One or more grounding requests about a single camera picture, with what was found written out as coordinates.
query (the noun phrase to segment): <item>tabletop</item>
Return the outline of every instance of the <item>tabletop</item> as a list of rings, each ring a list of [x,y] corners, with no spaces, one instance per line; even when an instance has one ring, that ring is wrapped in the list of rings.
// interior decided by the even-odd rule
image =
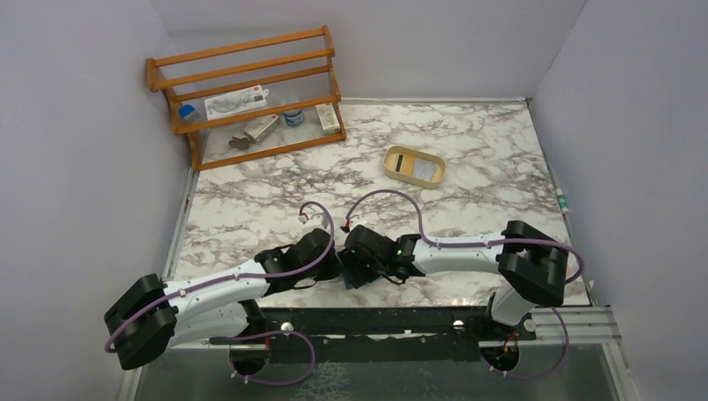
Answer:
[[[563,215],[528,108],[510,104],[341,104],[346,141],[202,171],[174,271],[175,280],[221,272],[256,253],[296,242],[300,205],[318,201],[335,225],[372,190],[402,190],[422,208],[429,236],[499,233],[521,220],[569,242]],[[383,156],[405,145],[443,157],[435,190],[384,175]],[[375,195],[357,209],[367,226],[392,239],[417,232],[403,198]],[[337,230],[336,243],[344,243]],[[577,268],[573,257],[569,269]],[[259,300],[262,307],[482,306],[503,285],[500,275],[438,273],[396,286],[379,280],[347,290],[341,278]],[[582,279],[565,288],[564,305],[588,305]]]

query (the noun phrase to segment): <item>white wall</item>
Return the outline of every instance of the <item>white wall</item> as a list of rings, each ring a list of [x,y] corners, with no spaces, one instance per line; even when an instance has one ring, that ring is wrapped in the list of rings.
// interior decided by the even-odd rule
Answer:
[[[531,105],[644,400],[708,384],[708,2],[588,0]]]
[[[0,7],[0,398],[114,399],[104,312],[157,272],[188,169],[146,0]]]
[[[327,24],[342,96],[383,98],[533,96],[584,2],[151,1],[182,53]]]

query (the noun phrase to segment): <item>plastic bottle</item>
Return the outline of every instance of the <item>plastic bottle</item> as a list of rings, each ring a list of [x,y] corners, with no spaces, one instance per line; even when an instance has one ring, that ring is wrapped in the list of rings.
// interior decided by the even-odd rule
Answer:
[[[190,124],[198,123],[201,120],[201,116],[197,113],[197,110],[188,104],[180,107],[179,113],[180,117]]]

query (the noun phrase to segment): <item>white box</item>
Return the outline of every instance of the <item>white box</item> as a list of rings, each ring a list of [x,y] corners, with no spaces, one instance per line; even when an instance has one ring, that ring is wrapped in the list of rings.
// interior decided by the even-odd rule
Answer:
[[[317,115],[320,116],[320,123],[325,134],[331,135],[341,132],[339,119],[337,119],[334,106],[331,103],[318,104],[315,109],[317,109]]]
[[[249,110],[265,107],[268,89],[260,85],[251,88],[235,90],[228,94],[220,94],[213,98],[204,99],[206,119],[223,119],[232,115],[244,113]]]

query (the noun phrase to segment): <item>metal bolt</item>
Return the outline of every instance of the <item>metal bolt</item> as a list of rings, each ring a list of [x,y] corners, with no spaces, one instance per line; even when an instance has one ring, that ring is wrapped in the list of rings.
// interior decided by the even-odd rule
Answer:
[[[533,319],[526,319],[523,321],[523,328],[525,328],[527,332],[535,332],[536,322],[534,322]]]

